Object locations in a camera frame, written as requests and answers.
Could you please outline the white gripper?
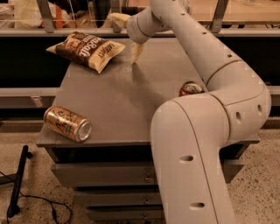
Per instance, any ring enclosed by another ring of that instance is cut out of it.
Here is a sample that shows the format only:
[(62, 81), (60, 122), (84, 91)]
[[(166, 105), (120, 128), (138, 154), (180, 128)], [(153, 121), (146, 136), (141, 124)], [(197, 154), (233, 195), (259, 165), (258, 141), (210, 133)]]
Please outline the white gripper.
[(131, 44), (131, 61), (136, 63), (144, 50), (144, 43), (150, 38), (141, 31), (139, 20), (140, 14), (130, 16), (128, 14), (113, 12), (108, 18), (114, 21), (120, 28), (125, 28), (129, 38), (133, 41)]

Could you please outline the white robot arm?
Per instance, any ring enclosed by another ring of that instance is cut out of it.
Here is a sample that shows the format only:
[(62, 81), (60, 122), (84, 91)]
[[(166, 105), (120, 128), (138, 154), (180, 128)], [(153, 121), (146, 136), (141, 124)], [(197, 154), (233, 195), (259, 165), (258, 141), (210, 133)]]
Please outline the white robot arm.
[(207, 88), (165, 102), (151, 121), (166, 224), (236, 224), (219, 152), (264, 125), (271, 108), (267, 86), (194, 20), (180, 0), (150, 0), (149, 7), (134, 16), (109, 17), (138, 44), (172, 30)]

